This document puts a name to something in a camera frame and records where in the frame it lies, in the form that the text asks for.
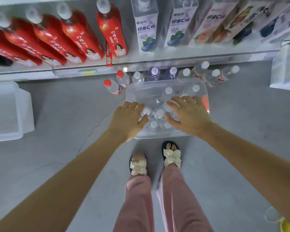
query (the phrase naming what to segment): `forearm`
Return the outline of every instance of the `forearm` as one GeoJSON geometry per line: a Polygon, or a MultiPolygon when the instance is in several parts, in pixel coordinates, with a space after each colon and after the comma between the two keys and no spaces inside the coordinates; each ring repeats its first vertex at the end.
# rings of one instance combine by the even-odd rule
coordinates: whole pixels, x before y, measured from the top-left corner
{"type": "Polygon", "coordinates": [[[104,132],[8,213],[0,221],[0,232],[65,231],[97,176],[122,143],[120,136],[104,132]]]}
{"type": "Polygon", "coordinates": [[[201,136],[224,156],[289,222],[290,163],[217,124],[201,136]]]}

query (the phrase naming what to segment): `pant leg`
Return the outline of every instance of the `pant leg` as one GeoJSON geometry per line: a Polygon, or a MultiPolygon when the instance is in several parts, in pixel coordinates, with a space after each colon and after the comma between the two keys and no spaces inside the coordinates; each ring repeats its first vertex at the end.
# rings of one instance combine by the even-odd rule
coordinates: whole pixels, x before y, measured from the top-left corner
{"type": "Polygon", "coordinates": [[[126,197],[113,232],[154,232],[149,176],[135,176],[126,184],[126,197]]]}
{"type": "Polygon", "coordinates": [[[163,170],[157,196],[166,232],[214,232],[177,166],[163,170]]]}

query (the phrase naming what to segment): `clear plastic bin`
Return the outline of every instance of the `clear plastic bin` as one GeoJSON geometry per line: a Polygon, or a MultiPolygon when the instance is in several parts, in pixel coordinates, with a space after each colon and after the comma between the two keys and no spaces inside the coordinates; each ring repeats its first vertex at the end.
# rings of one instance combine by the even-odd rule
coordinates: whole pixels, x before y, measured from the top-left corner
{"type": "Polygon", "coordinates": [[[31,95],[15,82],[0,82],[0,141],[34,130],[31,95]]]}
{"type": "MultiPolygon", "coordinates": [[[[156,108],[164,109],[165,113],[176,117],[173,112],[170,112],[169,109],[165,108],[165,101],[162,101],[162,93],[167,87],[171,87],[175,91],[176,96],[181,96],[183,91],[187,90],[188,87],[193,85],[199,85],[200,89],[197,92],[194,92],[194,96],[202,97],[202,101],[209,112],[209,103],[208,103],[208,93],[206,84],[199,78],[189,78],[189,79],[173,79],[173,80],[162,80],[162,81],[150,81],[143,82],[140,84],[132,84],[127,89],[126,101],[129,102],[138,102],[144,103],[147,107],[155,110],[156,108]]],[[[150,139],[150,138],[166,138],[166,137],[178,137],[186,136],[188,134],[183,133],[175,129],[174,127],[170,129],[163,128],[161,122],[165,122],[162,119],[155,119],[158,122],[158,127],[155,129],[150,128],[147,124],[141,132],[136,135],[136,139],[150,139]]]]}

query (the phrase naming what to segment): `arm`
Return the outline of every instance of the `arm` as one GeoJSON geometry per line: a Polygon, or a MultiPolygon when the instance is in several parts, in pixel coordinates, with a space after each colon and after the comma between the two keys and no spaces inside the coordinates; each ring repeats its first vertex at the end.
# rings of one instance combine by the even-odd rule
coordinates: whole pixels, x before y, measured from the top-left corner
{"type": "Polygon", "coordinates": [[[0,220],[3,231],[65,231],[113,152],[148,122],[144,105],[126,102],[108,129],[89,148],[0,220]]]}
{"type": "Polygon", "coordinates": [[[290,162],[212,123],[200,97],[172,100],[179,106],[172,102],[168,105],[180,121],[166,116],[169,123],[210,144],[290,222],[290,162]]]}

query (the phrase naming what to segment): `red bottle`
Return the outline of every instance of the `red bottle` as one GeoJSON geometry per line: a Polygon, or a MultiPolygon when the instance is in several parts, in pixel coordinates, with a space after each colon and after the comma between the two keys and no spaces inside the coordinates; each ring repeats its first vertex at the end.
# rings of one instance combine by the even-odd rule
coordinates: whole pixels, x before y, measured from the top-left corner
{"type": "Polygon", "coordinates": [[[0,30],[0,55],[27,67],[40,66],[42,60],[29,54],[26,50],[9,42],[0,30]]]}
{"type": "Polygon", "coordinates": [[[65,65],[67,60],[55,49],[42,42],[34,33],[31,23],[24,19],[11,18],[0,11],[0,26],[11,43],[27,50],[51,66],[65,65]]]}
{"type": "Polygon", "coordinates": [[[108,0],[97,0],[97,7],[98,26],[111,48],[112,55],[115,57],[127,55],[128,48],[122,33],[119,10],[108,0]]]}
{"type": "Polygon", "coordinates": [[[85,54],[62,31],[59,19],[49,14],[42,15],[33,6],[27,9],[26,16],[33,23],[34,32],[40,40],[53,47],[71,63],[86,61],[85,54]]]}
{"type": "Polygon", "coordinates": [[[57,4],[63,32],[86,54],[90,60],[104,57],[104,49],[89,26],[85,15],[78,10],[71,10],[65,2],[57,4]]]}

